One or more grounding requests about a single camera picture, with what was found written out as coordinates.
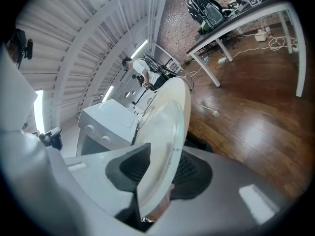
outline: fluorescent light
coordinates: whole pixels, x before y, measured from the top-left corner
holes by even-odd
[[[110,95],[110,92],[113,90],[113,88],[114,88],[113,86],[110,86],[110,87],[109,87],[109,89],[108,89],[107,93],[105,94],[105,96],[104,96],[102,102],[104,102],[104,101],[107,100],[107,98],[108,98],[108,96]]]
[[[36,129],[41,133],[45,134],[44,121],[43,121],[43,90],[35,92],[37,98],[34,102],[34,116]]]
[[[142,45],[140,45],[140,47],[134,52],[134,54],[131,55],[131,58],[133,59],[134,56],[137,55],[137,53],[142,49],[142,47],[144,47],[146,45],[146,43],[148,43],[148,40],[144,41]]]

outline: hardwood floor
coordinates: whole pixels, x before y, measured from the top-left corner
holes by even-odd
[[[284,35],[282,29],[273,34]],[[227,47],[232,56],[268,45],[268,41],[257,43],[253,36],[238,40],[234,50]],[[217,53],[210,55],[208,66],[221,87],[203,69],[192,77],[196,101],[220,115],[213,116],[192,100],[189,131],[208,141],[214,153],[241,161],[288,197],[297,198],[307,188],[315,163],[314,61],[307,60],[304,91],[298,98],[294,65],[298,57],[287,48],[248,51],[218,65],[220,58]],[[199,68],[194,61],[185,72]]]

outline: white appliance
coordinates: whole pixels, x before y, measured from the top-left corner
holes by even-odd
[[[138,117],[114,99],[83,109],[77,155],[84,154],[81,150],[86,142],[95,141],[107,150],[130,146],[137,124]]]

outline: white desk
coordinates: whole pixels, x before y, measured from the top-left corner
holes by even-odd
[[[218,81],[214,73],[203,62],[203,60],[197,55],[196,52],[200,50],[201,48],[203,48],[204,46],[206,46],[207,44],[213,41],[216,41],[220,45],[222,50],[224,51],[229,61],[233,61],[231,54],[228,52],[228,50],[223,45],[221,40],[219,40],[219,37],[252,20],[277,12],[280,17],[280,21],[281,21],[281,24],[282,24],[282,27],[284,29],[284,33],[286,36],[288,51],[289,53],[292,53],[291,40],[290,40],[287,25],[284,21],[283,11],[286,11],[290,18],[290,21],[294,27],[296,39],[298,42],[299,74],[298,74],[298,82],[297,82],[297,88],[296,88],[296,96],[301,97],[302,92],[303,92],[303,87],[304,87],[305,73],[306,73],[306,46],[305,46],[304,35],[303,35],[302,26],[301,26],[299,17],[295,9],[293,8],[292,4],[288,1],[267,0],[253,8],[245,10],[244,12],[227,19],[225,22],[219,25],[212,32],[202,36],[199,40],[197,40],[196,44],[188,51],[188,53],[200,64],[200,66],[209,75],[209,77],[212,79],[215,85],[219,87],[220,82]]]

